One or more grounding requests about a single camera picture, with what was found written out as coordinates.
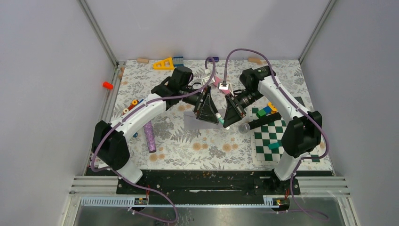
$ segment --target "gray wall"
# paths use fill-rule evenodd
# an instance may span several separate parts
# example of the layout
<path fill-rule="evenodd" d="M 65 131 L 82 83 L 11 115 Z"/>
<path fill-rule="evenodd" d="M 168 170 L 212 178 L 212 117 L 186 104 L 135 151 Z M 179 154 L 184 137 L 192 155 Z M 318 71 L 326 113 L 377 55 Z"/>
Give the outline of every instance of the gray wall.
<path fill-rule="evenodd" d="M 88 0 L 119 60 L 226 58 L 252 48 L 299 58 L 328 0 Z M 248 56 L 238 52 L 233 58 Z"/>
<path fill-rule="evenodd" d="M 338 1 L 302 65 L 363 226 L 398 223 L 398 8 Z"/>
<path fill-rule="evenodd" d="M 82 172 L 112 65 L 77 1 L 0 5 L 0 225 L 53 226 Z"/>

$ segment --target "checkered pattern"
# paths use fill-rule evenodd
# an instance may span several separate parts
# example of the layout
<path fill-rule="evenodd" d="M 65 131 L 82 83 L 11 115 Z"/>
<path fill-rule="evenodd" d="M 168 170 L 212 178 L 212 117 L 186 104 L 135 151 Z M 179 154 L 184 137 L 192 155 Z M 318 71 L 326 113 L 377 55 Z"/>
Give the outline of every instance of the checkered pattern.
<path fill-rule="evenodd" d="M 258 108 L 252 108 L 252 118 L 257 119 L 256 113 L 259 111 Z M 257 161 L 280 161 L 284 153 L 284 148 L 281 144 L 281 138 L 283 137 L 284 131 L 287 125 L 283 120 L 277 120 L 268 125 L 264 125 L 254 129 L 255 137 L 255 149 L 256 149 L 256 160 Z M 275 149 L 269 149 L 268 145 L 273 143 L 279 143 L 280 147 Z M 318 152 L 315 148 L 311 152 L 311 157 L 317 157 Z M 320 160 L 305 160 L 307 162 L 320 162 Z"/>

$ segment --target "wire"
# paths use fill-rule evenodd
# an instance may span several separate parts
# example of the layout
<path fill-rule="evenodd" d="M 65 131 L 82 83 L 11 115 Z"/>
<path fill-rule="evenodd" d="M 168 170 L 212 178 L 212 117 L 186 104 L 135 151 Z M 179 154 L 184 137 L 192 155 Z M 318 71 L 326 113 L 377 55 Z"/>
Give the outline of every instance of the wire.
<path fill-rule="evenodd" d="M 142 104 L 142 105 L 137 106 L 137 107 L 135 107 L 134 109 L 132 109 L 132 111 L 131 111 L 130 113 L 128 113 L 128 114 L 122 119 L 122 122 L 118 122 L 114 127 L 112 127 L 112 128 L 110 129 L 110 131 L 108 131 L 108 132 L 105 134 L 105 136 L 104 136 L 103 139 L 100 141 L 100 143 L 98 144 L 96 150 L 95 150 L 94 153 L 93 153 L 93 156 L 92 156 L 92 159 L 91 159 L 91 164 L 90 164 L 91 170 L 92 170 L 93 172 L 99 172 L 99 171 L 102 171 L 102 170 L 105 170 L 105 169 L 111 169 L 111 167 L 109 167 L 109 166 L 96 169 L 96 168 L 94 167 L 94 160 L 96 159 L 96 157 L 97 157 L 97 155 L 98 155 L 98 152 L 99 152 L 100 149 L 101 149 L 101 146 L 102 146 L 102 145 L 104 144 L 104 142 L 107 140 L 107 138 L 109 137 L 109 135 L 110 135 L 113 131 L 115 131 L 115 129 L 116 129 L 118 126 L 122 125 L 128 118 L 130 118 L 134 113 L 136 113 L 138 110 L 140 110 L 141 108 L 143 108 L 143 107 L 145 107 L 145 106 L 147 106 L 147 105 L 149 105 L 149 104 L 151 104 L 151 103 L 153 103 L 153 102 L 155 102 L 155 101 L 159 101 L 159 100 L 171 100 L 171 99 L 181 99 L 181 98 L 189 97 L 189 96 L 191 96 L 191 95 L 194 95 L 194 94 L 196 94 L 196 93 L 201 92 L 204 88 L 206 88 L 206 87 L 209 85 L 209 83 L 212 81 L 213 77 L 215 76 L 215 70 L 216 70 L 216 63 L 215 63 L 215 60 L 214 60 L 213 58 L 210 58 L 210 59 L 211 59 L 212 64 L 213 64 L 212 73 L 211 73 L 211 76 L 210 76 L 209 80 L 208 80 L 201 88 L 199 88 L 198 90 L 196 90 L 196 91 L 194 91 L 194 92 L 192 92 L 192 93 L 188 93 L 188 94 L 185 94 L 185 95 L 174 96 L 174 97 L 161 97 L 161 98 L 156 98 L 156 99 L 153 99 L 153 100 L 149 100 L 149 101 L 147 101 L 145 104 Z M 179 216 L 178 216 L 178 214 L 177 214 L 176 206 L 175 206 L 175 205 L 173 204 L 173 202 L 172 202 L 166 195 L 164 195 L 162 192 L 159 192 L 159 191 L 157 191 L 157 190 L 155 190 L 155 189 L 152 189 L 152 188 L 147 188 L 147 187 L 143 187 L 143 186 L 140 186 L 140 185 L 136 185 L 136 184 L 134 184 L 133 182 L 129 181 L 128 179 L 124 178 L 124 177 L 123 177 L 121 174 L 119 174 L 117 171 L 115 171 L 115 170 L 113 170 L 113 169 L 111 169 L 111 170 L 112 170 L 116 175 L 118 175 L 119 177 L 122 177 L 122 179 L 123 179 L 124 181 L 126 181 L 128 184 L 130 184 L 130 185 L 132 185 L 132 186 L 134 186 L 134 187 L 137 187 L 137 188 L 140 188 L 140 189 L 143 189 L 143 190 L 146 190 L 146 191 L 152 191 L 152 192 L 155 192 L 155 193 L 158 193 L 158 194 L 162 195 L 162 196 L 172 205 L 173 210 L 175 211 L 176 217 L 175 217 L 174 220 L 165 220 L 165 219 L 160 219 L 160 218 L 158 218 L 158 217 L 155 217 L 155 216 L 152 216 L 152 215 L 149 215 L 149 214 L 145 214 L 145 213 L 141 213 L 141 212 L 137 212 L 138 214 L 143 215 L 143 216 L 146 216 L 146 217 L 149 217 L 149 218 L 152 218 L 152 219 L 155 219 L 155 220 L 159 220 L 159 221 L 164 222 L 164 223 L 174 223 L 174 222 L 176 222 L 176 221 L 179 219 Z"/>
<path fill-rule="evenodd" d="M 321 215 L 325 216 L 327 219 L 317 218 L 317 217 L 315 217 L 315 216 L 312 216 L 311 214 L 308 213 L 307 210 L 305 210 L 304 208 L 302 208 L 302 207 L 298 204 L 298 202 L 296 201 L 296 199 L 295 199 L 295 197 L 294 197 L 294 190 L 293 190 L 293 187 L 292 187 L 292 185 L 293 185 L 293 180 L 294 180 L 294 176 L 295 176 L 296 171 L 298 170 L 299 166 L 301 165 L 302 160 L 304 160 L 304 159 L 322 159 L 322 158 L 324 158 L 324 157 L 327 156 L 327 154 L 328 154 L 328 152 L 329 152 L 329 150 L 330 150 L 330 143 L 329 143 L 329 140 L 328 140 L 328 138 L 327 138 L 326 133 L 325 133 L 324 130 L 317 124 L 317 122 L 311 118 L 311 116 L 309 116 L 306 112 L 304 112 L 301 108 L 299 108 L 298 105 L 296 105 L 296 103 L 295 103 L 293 100 L 291 100 L 291 98 L 288 96 L 288 94 L 283 90 L 283 88 L 282 88 L 282 87 L 279 85 L 279 83 L 277 82 L 276 77 L 275 77 L 275 74 L 274 74 L 274 71 L 273 71 L 273 69 L 271 68 L 271 63 L 269 62 L 269 60 L 267 59 L 267 57 L 266 57 L 265 55 L 263 55 L 262 53 L 260 53 L 260 52 L 257 52 L 257 51 L 255 51 L 255 50 L 251 50 L 251 49 L 247 49 L 247 48 L 237 48 L 237 49 L 231 51 L 231 52 L 227 55 L 226 63 L 225 63 L 225 65 L 224 65 L 224 78 L 223 78 L 223 83 L 226 83 L 226 81 L 227 81 L 227 62 L 229 61 L 229 58 L 230 58 L 231 54 L 234 53 L 234 52 L 236 52 L 236 51 L 240 51 L 240 50 L 242 50 L 242 51 L 248 51 L 248 52 L 252 52 L 252 53 L 256 53 L 256 54 L 260 55 L 261 57 L 263 57 L 263 58 L 265 59 L 265 61 L 267 62 L 267 64 L 269 65 L 269 68 L 270 68 L 271 78 L 273 79 L 274 84 L 278 87 L 278 89 L 279 89 L 279 91 L 282 93 L 282 95 L 287 99 L 287 101 L 288 101 L 290 104 L 292 104 L 292 106 L 295 107 L 295 109 L 296 109 L 297 111 L 299 111 L 299 112 L 300 112 L 301 114 L 303 114 L 309 121 L 311 121 L 311 122 L 313 123 L 313 125 L 314 125 L 314 126 L 320 131 L 320 133 L 323 135 L 324 141 L 325 141 L 325 143 L 326 143 L 326 151 L 324 152 L 324 154 L 322 154 L 321 156 L 318 156 L 318 157 L 303 157 L 303 158 L 300 159 L 300 161 L 298 162 L 297 166 L 294 168 L 294 171 L 292 171 L 292 175 L 291 175 L 291 178 L 290 178 L 290 188 L 291 188 L 290 190 L 291 190 L 292 199 L 294 200 L 295 204 L 297 204 L 297 206 L 299 207 L 299 209 L 302 210 L 305 214 L 307 214 L 307 215 L 308 215 L 309 217 L 311 217 L 311 218 L 314 218 L 314 219 L 317 219 L 317 220 L 320 220 L 320 221 L 329 221 L 329 217 L 328 217 L 326 214 L 324 214 L 324 213 L 321 213 Z"/>

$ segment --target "purple cylinder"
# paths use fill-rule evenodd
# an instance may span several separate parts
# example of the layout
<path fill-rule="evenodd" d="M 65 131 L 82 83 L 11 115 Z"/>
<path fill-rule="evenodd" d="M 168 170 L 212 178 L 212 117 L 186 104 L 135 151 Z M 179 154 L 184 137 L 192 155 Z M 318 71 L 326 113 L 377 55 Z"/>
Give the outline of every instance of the purple cylinder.
<path fill-rule="evenodd" d="M 144 133 L 145 139 L 147 140 L 148 151 L 150 153 L 156 152 L 157 147 L 155 146 L 155 136 L 154 131 L 152 130 L 151 121 L 144 125 Z"/>

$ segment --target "floral tablecloth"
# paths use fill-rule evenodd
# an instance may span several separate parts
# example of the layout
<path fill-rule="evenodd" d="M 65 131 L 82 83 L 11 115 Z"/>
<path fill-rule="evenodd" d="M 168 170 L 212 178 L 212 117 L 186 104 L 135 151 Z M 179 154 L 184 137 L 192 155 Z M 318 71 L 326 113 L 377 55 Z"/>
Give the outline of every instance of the floral tablecloth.
<path fill-rule="evenodd" d="M 172 70 L 153 70 L 154 62 L 156 61 L 140 64 L 135 60 L 127 61 L 111 120 L 119 118 L 122 110 L 129 106 L 133 99 L 147 97 L 154 86 L 172 74 Z M 205 76 L 204 62 L 204 60 L 184 60 L 184 66 L 193 71 L 192 82 L 201 82 L 201 77 Z M 216 75 L 219 78 L 223 77 L 224 64 L 224 60 L 216 64 Z M 271 60 L 271 64 L 286 89 L 294 97 L 301 97 L 305 106 L 313 110 L 298 60 Z M 244 88 L 239 81 L 239 75 L 243 70 L 261 66 L 247 60 L 229 61 L 227 78 L 233 90 Z M 224 94 L 214 87 L 212 98 L 218 109 L 225 109 Z M 267 103 L 268 100 L 262 97 L 251 107 L 265 107 Z M 138 137 L 128 141 L 130 156 L 134 163 L 141 169 L 153 170 L 269 170 L 274 168 L 274 166 L 258 167 L 252 162 L 250 133 L 238 132 L 238 126 L 243 121 L 249 121 L 248 114 L 247 118 L 232 125 L 230 130 L 184 130 L 184 112 L 192 110 L 193 106 L 180 102 L 152 120 L 156 153 L 148 152 L 144 130 L 140 129 Z M 323 162 L 324 164 L 317 167 L 301 166 L 300 170 L 332 169 L 329 157 Z M 101 160 L 96 159 L 95 165 L 99 163 L 102 163 Z"/>

